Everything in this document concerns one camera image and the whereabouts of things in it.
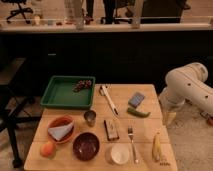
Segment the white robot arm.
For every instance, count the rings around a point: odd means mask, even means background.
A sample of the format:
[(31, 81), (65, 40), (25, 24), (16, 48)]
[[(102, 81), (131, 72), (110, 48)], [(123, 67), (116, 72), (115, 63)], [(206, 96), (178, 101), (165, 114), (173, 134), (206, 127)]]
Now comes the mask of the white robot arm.
[(200, 108), (207, 118), (213, 117), (213, 88), (205, 84), (207, 78), (208, 70), (199, 62), (175, 68), (166, 74), (166, 87), (158, 96), (164, 125), (174, 120), (186, 100)]

